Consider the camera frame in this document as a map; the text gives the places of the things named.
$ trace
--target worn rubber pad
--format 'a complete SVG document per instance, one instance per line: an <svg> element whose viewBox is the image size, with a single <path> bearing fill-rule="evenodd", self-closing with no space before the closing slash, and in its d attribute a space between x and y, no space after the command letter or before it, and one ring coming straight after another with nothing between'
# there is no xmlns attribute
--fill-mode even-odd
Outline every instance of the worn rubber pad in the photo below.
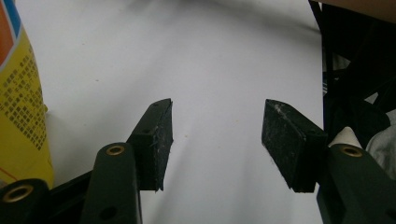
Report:
<svg viewBox="0 0 396 224"><path fill-rule="evenodd" d="M291 105L266 100L262 143L289 188L313 192L327 134Z"/></svg>
<svg viewBox="0 0 396 224"><path fill-rule="evenodd" d="M150 105L127 143L134 148L139 189L163 190L163 178L173 143L171 99Z"/></svg>

